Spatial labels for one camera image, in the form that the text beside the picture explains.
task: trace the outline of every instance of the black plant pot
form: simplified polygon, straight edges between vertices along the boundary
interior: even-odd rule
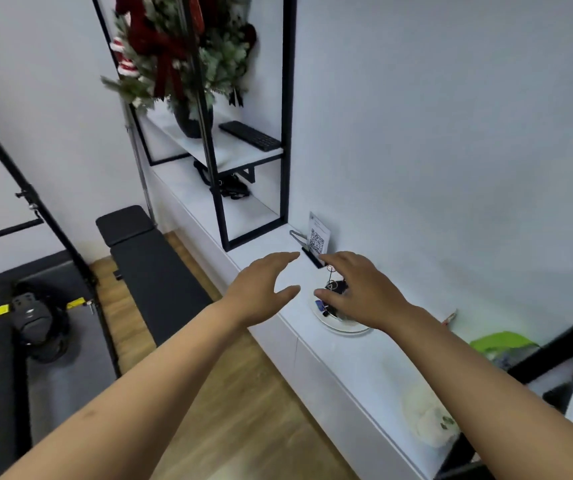
[[[189,138],[201,138],[200,122],[198,120],[191,120],[188,117],[190,109],[188,108],[188,100],[178,101],[173,104],[173,114],[175,120],[178,121],[178,126],[182,132]],[[207,114],[208,126],[213,128],[213,107],[209,108]]]

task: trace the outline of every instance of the qr code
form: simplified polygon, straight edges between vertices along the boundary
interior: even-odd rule
[[[324,239],[320,237],[320,234],[311,229],[311,237],[309,238],[309,249],[314,251],[316,254],[322,254],[324,251]]]

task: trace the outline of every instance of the white paper card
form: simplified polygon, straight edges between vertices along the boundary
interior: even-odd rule
[[[331,231],[315,217],[313,212],[309,212],[309,239],[308,246],[309,251],[315,257],[320,254],[326,254],[329,249],[329,239],[331,237]]]

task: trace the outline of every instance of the shelf bracket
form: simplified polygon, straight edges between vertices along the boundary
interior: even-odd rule
[[[248,180],[248,182],[250,184],[255,183],[255,167],[254,166],[247,168],[246,170],[238,170],[237,173],[239,175],[242,175],[245,180]]]

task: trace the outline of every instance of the forearm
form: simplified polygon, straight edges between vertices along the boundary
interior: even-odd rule
[[[236,335],[218,303],[36,445],[11,479],[147,479]]]
[[[573,424],[560,413],[421,308],[393,317],[385,331],[496,478],[573,478]]]

